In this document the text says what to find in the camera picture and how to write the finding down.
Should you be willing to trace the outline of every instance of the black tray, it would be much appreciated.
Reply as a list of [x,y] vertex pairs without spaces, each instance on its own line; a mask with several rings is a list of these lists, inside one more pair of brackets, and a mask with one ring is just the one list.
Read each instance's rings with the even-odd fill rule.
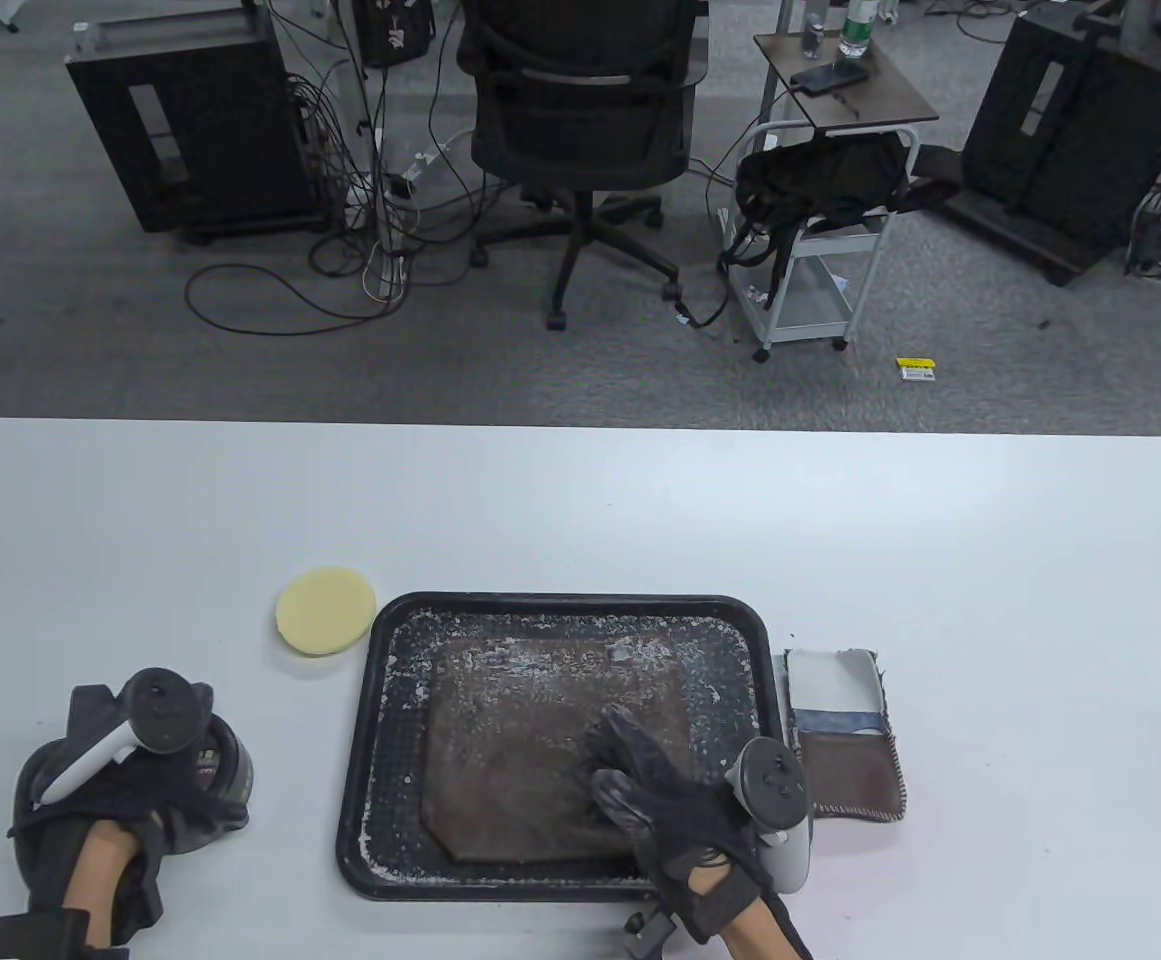
[[401,596],[372,627],[336,860],[375,900],[635,900],[649,892],[629,860],[455,862],[420,817],[430,670],[456,626],[488,637],[652,631],[682,645],[695,775],[720,781],[753,736],[781,738],[767,628],[728,596]]

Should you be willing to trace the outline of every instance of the black bag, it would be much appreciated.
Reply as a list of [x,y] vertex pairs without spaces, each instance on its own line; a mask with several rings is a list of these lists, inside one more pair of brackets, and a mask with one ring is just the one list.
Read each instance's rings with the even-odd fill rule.
[[[942,204],[961,187],[961,157],[956,151],[920,147],[913,182],[906,176],[908,152],[899,133],[860,133],[816,137],[747,156],[736,169],[736,205],[744,219],[717,265],[757,266],[776,255],[767,293],[771,310],[794,239],[814,216],[823,219],[808,232],[822,233],[863,223],[877,207],[908,212]],[[767,234],[766,250],[740,257],[759,233]]]
[[392,67],[430,50],[437,24],[430,0],[353,0],[362,67]]

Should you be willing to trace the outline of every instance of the black glove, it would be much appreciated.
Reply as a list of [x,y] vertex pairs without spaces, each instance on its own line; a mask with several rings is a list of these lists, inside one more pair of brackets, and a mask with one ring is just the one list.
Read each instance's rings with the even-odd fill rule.
[[[603,710],[589,745],[597,764],[594,801],[629,835],[639,867],[695,941],[721,933],[759,898],[795,951],[810,960],[758,859],[753,821],[730,785],[709,786],[682,775],[621,707]],[[705,896],[691,890],[692,869],[722,862],[731,865],[722,883]]]
[[92,824],[115,820],[140,843],[114,897],[114,943],[127,943],[163,914],[158,869],[165,856],[246,827],[251,759],[228,724],[208,716],[202,739],[187,749],[173,755],[136,750],[58,803],[36,806],[41,789],[35,785],[59,774],[64,745],[57,739],[36,750],[16,786],[9,836],[30,890],[28,908],[62,904]]

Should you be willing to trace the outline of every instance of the yellow sponge pad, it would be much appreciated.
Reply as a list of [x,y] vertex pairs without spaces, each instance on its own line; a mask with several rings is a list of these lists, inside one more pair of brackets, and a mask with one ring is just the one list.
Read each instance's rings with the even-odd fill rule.
[[375,620],[375,590],[360,572],[324,566],[297,577],[277,599],[277,631],[309,657],[339,654]]

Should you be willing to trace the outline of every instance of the chair base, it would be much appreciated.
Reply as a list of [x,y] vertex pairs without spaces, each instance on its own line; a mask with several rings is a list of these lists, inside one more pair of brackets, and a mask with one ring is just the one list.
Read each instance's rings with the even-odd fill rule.
[[664,214],[661,210],[659,197],[608,199],[594,209],[593,192],[553,192],[535,188],[524,192],[524,200],[534,202],[538,210],[548,212],[553,205],[560,205],[565,216],[554,216],[548,221],[524,224],[521,228],[493,230],[489,233],[474,234],[474,246],[469,253],[469,265],[483,268],[488,262],[486,247],[497,243],[520,241],[539,237],[568,237],[567,255],[562,259],[557,282],[553,286],[553,303],[545,325],[549,330],[567,329],[567,312],[562,310],[562,301],[567,296],[567,284],[571,282],[576,260],[580,251],[590,243],[601,243],[603,246],[618,250],[627,257],[640,261],[663,274],[666,283],[661,289],[661,296],[668,301],[682,299],[682,288],[677,283],[677,265],[668,261],[656,251],[650,250],[634,238],[627,236],[618,225],[641,214],[647,215],[649,228],[663,228]]

